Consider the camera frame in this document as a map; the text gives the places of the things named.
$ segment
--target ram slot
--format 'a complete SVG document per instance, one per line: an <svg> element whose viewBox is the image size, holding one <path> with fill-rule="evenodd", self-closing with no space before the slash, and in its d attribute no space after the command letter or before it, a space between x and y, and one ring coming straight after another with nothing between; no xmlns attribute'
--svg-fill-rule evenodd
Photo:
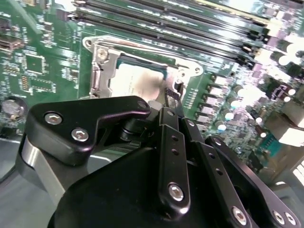
<svg viewBox="0 0 304 228"><path fill-rule="evenodd" d="M186 34L181 34L179 31L173 31L164 29L161 26L155 24L148 24L145 21L134 20L133 18L123 17L120 15L112 14L111 12L98 11L98 15L92 15L92 11L84 8L78 8L78 20L84 22L92 22L98 25L108 25L114 28L119 28L132 32L135 34L141 34L149 36L152 39L163 40L171 42L177 46L186 46L192 49L200 50L202 52L208 53L209 55L220 56L230 58L235 60L238 58L238 50L226 47L220 43L210 42L209 40L198 40L194 36L187 36ZM226 50L218 49L217 46L224 48Z"/></svg>
<svg viewBox="0 0 304 228"><path fill-rule="evenodd" d="M123 1L120 4L120 2L117 0L114 3L115 5L110 5L107 3L98 2L96 0L90 0L83 7L96 11L99 11L99 9L107 10L119 15L145 20L150 23L162 24L163 27L166 28L177 29L182 32L199 35L203 38L215 40L221 44L225 43L235 48L242 47L242 40L246 39L246 37L242 34L236 34L235 32L224 30L221 27L210 25L194 19L189 19L184 16L171 13L164 14L163 11L159 9L149 8L136 3L132 3L132 5L124 5L125 7L123 7L122 4L126 4L126 1Z"/></svg>

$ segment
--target black plastic part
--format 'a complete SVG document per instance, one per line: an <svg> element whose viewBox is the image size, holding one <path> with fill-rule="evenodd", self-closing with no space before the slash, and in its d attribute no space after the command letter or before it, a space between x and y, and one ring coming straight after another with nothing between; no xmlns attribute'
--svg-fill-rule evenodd
<svg viewBox="0 0 304 228"><path fill-rule="evenodd" d="M98 143L100 129L111 128L131 118L146 118L150 112L148 104L136 96L38 104L28 113L25 134L40 150L65 164L78 165L87 160ZM59 114L62 123L48 124L45 121L48 113ZM78 142L72 138L71 132L76 128L87 131L87 141Z"/></svg>
<svg viewBox="0 0 304 228"><path fill-rule="evenodd" d="M160 111L157 150L160 153L158 198L160 211L169 219L179 219L190 208L190 191L184 135L179 131L178 116L167 107ZM175 184L183 191L176 201L168 187Z"/></svg>
<svg viewBox="0 0 304 228"><path fill-rule="evenodd" d="M11 29L11 21L8 19L0 18L0 31Z"/></svg>
<svg viewBox="0 0 304 228"><path fill-rule="evenodd" d="M219 228L214 192L188 164L191 207L178 221L157 211L158 153L139 149L72 185L61 199L53 228Z"/></svg>
<svg viewBox="0 0 304 228"><path fill-rule="evenodd" d="M239 56L236 62L239 63L241 67L247 67L250 70L253 70L256 64L254 61L244 56Z"/></svg>
<svg viewBox="0 0 304 228"><path fill-rule="evenodd" d="M249 169L230 148L216 136L210 136L206 139L206 144L214 147L219 153L221 160L230 168L226 169L229 176L238 174L239 183L249 192L249 210L252 219L264 228L300 228L301 223L295 214ZM285 224L278 223L275 219L274 211L278 212ZM296 222L292 225L285 212L289 213Z"/></svg>
<svg viewBox="0 0 304 228"><path fill-rule="evenodd" d="M247 223L242 225L242 227L257 227L254 221L247 215L217 151L204 143L198 127L196 125L191 126L189 121L190 120L187 118L184 118L181 121L185 131L185 138L188 143L187 150L192 151L193 157L201 172L206 172L208 174L212 188L220 202L218 210L221 210L227 227L238 228L241 225L232 213L234 207L237 207L242 211L246 217Z"/></svg>
<svg viewBox="0 0 304 228"><path fill-rule="evenodd" d="M247 35L247 37L253 41L262 41L264 44L267 44L269 41L270 36L267 34L269 33L269 29L264 28L262 32L257 31L250 31Z"/></svg>

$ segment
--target microchip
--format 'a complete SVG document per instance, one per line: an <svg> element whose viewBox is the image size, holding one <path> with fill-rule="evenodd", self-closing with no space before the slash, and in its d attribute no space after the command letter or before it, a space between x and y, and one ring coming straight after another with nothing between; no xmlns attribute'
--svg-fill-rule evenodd
<svg viewBox="0 0 304 228"><path fill-rule="evenodd" d="M63 20L63 21L69 20L69 18L68 18L69 12L65 12L63 10L56 9L56 15L59 20Z"/></svg>
<svg viewBox="0 0 304 228"><path fill-rule="evenodd" d="M265 9L264 14L267 15L267 16L273 17L277 14L277 11L275 9L272 9L272 8L267 8L267 9Z"/></svg>
<svg viewBox="0 0 304 228"><path fill-rule="evenodd" d="M26 69L32 73L42 74L44 72L44 58L27 54Z"/></svg>
<svg viewBox="0 0 304 228"><path fill-rule="evenodd" d="M256 142L257 142L256 139L250 139L249 142L248 142L248 144L249 145L255 145Z"/></svg>
<svg viewBox="0 0 304 228"><path fill-rule="evenodd" d="M52 31L53 23L44 22L44 29L47 31Z"/></svg>
<svg viewBox="0 0 304 228"><path fill-rule="evenodd" d="M29 5L29 6L36 6L36 0L22 0L23 3Z"/></svg>
<svg viewBox="0 0 304 228"><path fill-rule="evenodd" d="M72 77L78 77L78 74L79 74L79 71L77 71L77 70L72 70L71 71L71 76Z"/></svg>
<svg viewBox="0 0 304 228"><path fill-rule="evenodd" d="M235 114L233 120L240 120L242 118L241 114Z"/></svg>
<svg viewBox="0 0 304 228"><path fill-rule="evenodd" d="M241 139L242 139L242 138L245 138L245 137L246 137L246 134L245 134L245 133L240 133L240 134L238 135L238 137L241 138Z"/></svg>
<svg viewBox="0 0 304 228"><path fill-rule="evenodd" d="M284 14L284 16L283 16L283 19L284 19L284 20L287 20L287 21L291 20L291 18L292 18L292 15L289 14L289 13L286 13L286 14Z"/></svg>

